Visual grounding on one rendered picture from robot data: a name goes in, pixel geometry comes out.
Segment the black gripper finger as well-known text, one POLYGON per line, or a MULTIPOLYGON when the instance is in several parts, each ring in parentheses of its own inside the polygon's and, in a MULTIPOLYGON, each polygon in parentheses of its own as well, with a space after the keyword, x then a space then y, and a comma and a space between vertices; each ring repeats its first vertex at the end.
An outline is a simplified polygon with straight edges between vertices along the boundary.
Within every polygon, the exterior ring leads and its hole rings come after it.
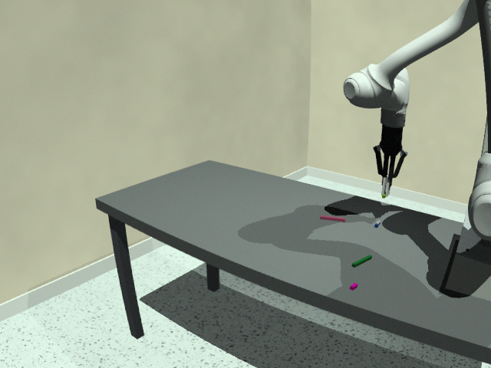
POLYGON ((397 167, 396 167, 395 172, 394 172, 394 164, 395 164, 395 159, 396 159, 396 156, 394 156, 394 151, 395 151, 395 148, 392 147, 391 151, 390 151, 390 168, 389 168, 389 174, 387 177, 386 197, 388 197, 390 195, 390 187, 392 185, 392 178, 396 178, 398 176, 398 173, 400 172, 400 168, 402 166, 404 158, 407 155, 407 152, 405 152, 403 149, 400 151, 400 159, 398 161, 397 167))
POLYGON ((387 155, 388 151, 388 146, 384 147, 384 167, 382 166, 382 160, 381 160, 381 147, 380 145, 375 146, 374 148, 375 154, 376 154, 376 160, 377 160, 377 171, 379 175, 382 175, 382 191, 381 195, 383 195, 386 192, 386 186, 387 186, 387 171, 388 171, 388 163, 389 163, 389 156, 387 155))

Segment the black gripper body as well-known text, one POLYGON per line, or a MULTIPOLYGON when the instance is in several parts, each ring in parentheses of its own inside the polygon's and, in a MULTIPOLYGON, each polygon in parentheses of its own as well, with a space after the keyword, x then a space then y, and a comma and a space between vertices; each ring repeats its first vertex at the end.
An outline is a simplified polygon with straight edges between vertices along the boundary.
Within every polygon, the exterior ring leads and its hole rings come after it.
POLYGON ((382 124, 382 133, 380 147, 384 153, 384 147, 388 146, 387 155, 390 156, 391 148, 394 147, 394 156, 396 156, 402 150, 402 128, 388 127, 382 124))

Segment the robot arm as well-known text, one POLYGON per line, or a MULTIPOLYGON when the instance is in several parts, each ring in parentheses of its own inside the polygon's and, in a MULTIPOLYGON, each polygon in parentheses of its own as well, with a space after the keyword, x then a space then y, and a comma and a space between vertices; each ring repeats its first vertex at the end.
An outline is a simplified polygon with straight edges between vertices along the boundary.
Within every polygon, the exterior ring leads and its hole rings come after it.
POLYGON ((455 40, 478 22, 486 83, 488 151, 477 163, 468 216, 472 229, 481 238, 480 244, 491 248, 491 0, 464 0, 445 22, 395 51, 381 63, 370 64, 350 75, 343 88, 351 104, 369 109, 381 108, 381 124, 405 127, 410 95, 405 67, 455 40))

